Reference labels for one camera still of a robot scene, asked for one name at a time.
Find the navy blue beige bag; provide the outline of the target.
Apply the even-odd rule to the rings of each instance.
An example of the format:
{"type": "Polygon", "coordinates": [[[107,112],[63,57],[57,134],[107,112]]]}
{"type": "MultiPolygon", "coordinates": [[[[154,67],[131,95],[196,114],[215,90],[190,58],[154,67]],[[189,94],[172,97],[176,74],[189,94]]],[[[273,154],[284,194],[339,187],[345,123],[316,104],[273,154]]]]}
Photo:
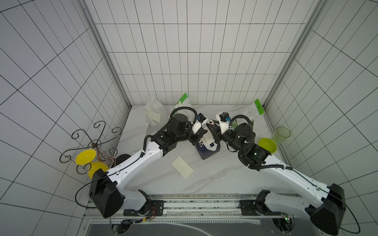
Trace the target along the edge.
{"type": "Polygon", "coordinates": [[[220,151],[221,145],[212,142],[208,144],[207,141],[200,141],[196,144],[196,150],[200,155],[202,160],[206,160],[207,158],[213,156],[214,154],[220,151]]]}

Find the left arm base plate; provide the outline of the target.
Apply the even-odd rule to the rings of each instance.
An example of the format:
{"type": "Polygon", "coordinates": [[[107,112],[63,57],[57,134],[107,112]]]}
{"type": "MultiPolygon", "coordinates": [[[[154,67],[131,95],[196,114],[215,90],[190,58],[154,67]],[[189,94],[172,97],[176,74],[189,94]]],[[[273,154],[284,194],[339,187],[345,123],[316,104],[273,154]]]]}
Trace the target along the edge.
{"type": "Polygon", "coordinates": [[[163,200],[150,200],[140,210],[125,209],[123,216],[151,217],[162,216],[164,210],[163,200]]]}

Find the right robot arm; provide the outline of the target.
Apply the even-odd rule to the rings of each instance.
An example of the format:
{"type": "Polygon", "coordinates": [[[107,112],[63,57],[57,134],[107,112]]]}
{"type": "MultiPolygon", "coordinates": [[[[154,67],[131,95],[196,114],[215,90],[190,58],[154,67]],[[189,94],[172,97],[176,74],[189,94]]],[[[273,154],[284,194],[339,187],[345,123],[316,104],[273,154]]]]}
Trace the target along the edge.
{"type": "Polygon", "coordinates": [[[255,144],[253,122],[245,115],[230,118],[228,113],[221,113],[206,126],[215,142],[223,141],[234,149],[245,167],[279,180],[298,194],[290,197],[262,190],[253,203],[258,214],[288,213],[310,220],[329,235],[338,235],[346,212],[345,194],[340,186],[326,185],[305,176],[255,144]]]}

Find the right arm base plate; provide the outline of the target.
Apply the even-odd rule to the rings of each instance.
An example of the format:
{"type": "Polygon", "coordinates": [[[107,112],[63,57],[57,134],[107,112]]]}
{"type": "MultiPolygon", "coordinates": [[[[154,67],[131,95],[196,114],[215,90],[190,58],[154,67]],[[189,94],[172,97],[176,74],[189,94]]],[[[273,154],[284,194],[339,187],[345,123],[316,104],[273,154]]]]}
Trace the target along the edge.
{"type": "Polygon", "coordinates": [[[243,216],[281,216],[281,212],[273,212],[267,207],[257,207],[254,200],[240,200],[238,207],[243,216]]]}

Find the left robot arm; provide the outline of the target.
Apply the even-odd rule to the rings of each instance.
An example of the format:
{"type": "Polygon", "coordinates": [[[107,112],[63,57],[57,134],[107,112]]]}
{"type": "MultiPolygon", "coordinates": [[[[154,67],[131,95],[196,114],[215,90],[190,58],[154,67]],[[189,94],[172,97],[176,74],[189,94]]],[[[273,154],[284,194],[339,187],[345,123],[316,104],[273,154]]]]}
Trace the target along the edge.
{"type": "Polygon", "coordinates": [[[125,187],[148,165],[175,149],[178,142],[189,141],[196,145],[200,141],[206,133],[202,126],[208,120],[194,108],[186,109],[193,112],[193,121],[179,113],[182,107],[174,109],[168,122],[156,134],[145,136],[142,150],[107,171],[94,172],[89,197],[103,218],[109,218],[121,209],[140,215],[149,213],[150,197],[143,190],[129,191],[125,187]]]}

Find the cream receipt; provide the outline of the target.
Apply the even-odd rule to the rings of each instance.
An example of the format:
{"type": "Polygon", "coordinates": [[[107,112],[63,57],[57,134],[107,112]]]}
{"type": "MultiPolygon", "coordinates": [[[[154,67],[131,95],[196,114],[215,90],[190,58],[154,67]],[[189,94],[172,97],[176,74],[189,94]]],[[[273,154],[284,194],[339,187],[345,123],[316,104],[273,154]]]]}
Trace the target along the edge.
{"type": "Polygon", "coordinates": [[[207,130],[208,132],[203,135],[203,137],[201,138],[200,141],[207,141],[208,144],[211,144],[212,142],[214,142],[214,139],[213,139],[213,136],[212,136],[211,132],[207,128],[206,124],[203,124],[202,129],[207,130]]]}
{"type": "Polygon", "coordinates": [[[146,121],[148,123],[160,123],[161,116],[159,113],[154,112],[150,107],[145,107],[146,121]]]}
{"type": "Polygon", "coordinates": [[[194,171],[180,156],[172,162],[172,165],[184,179],[187,179],[194,171]]]}

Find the green white bag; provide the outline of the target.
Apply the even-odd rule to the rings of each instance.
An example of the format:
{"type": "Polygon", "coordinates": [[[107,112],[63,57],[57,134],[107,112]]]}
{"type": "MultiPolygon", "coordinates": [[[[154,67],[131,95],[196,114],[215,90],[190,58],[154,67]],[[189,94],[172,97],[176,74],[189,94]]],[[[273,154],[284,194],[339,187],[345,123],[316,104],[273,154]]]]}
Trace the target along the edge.
{"type": "MultiPolygon", "coordinates": [[[[178,103],[175,105],[175,109],[179,107],[192,107],[189,97],[187,93],[184,93],[182,97],[179,99],[178,103]]],[[[182,109],[180,111],[177,111],[179,114],[183,114],[188,117],[188,119],[192,119],[194,117],[194,113],[187,109],[182,109]]]]}
{"type": "MultiPolygon", "coordinates": [[[[251,105],[247,106],[243,111],[240,111],[239,113],[234,113],[231,115],[231,118],[233,119],[235,116],[243,115],[248,117],[248,119],[251,121],[251,123],[254,123],[256,119],[258,119],[260,116],[262,116],[265,113],[265,110],[259,101],[259,99],[256,99],[254,102],[252,102],[251,105]]],[[[248,121],[245,118],[236,118],[232,122],[232,129],[235,129],[240,124],[249,124],[248,121]]]]}

